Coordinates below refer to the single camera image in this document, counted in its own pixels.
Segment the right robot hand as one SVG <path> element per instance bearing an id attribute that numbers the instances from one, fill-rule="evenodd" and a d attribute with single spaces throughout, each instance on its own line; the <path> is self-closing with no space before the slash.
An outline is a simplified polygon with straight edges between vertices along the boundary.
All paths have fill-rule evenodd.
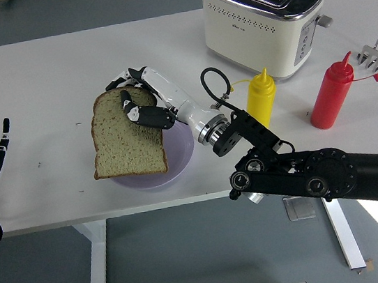
<path id="1" fill-rule="evenodd" d="M 177 120 L 189 125 L 194 139 L 199 143 L 207 144 L 212 131 L 228 122 L 220 111 L 201 107 L 180 86 L 153 68 L 128 68 L 105 89 L 108 91 L 128 84 L 141 84 L 156 94 L 173 111 Z"/>

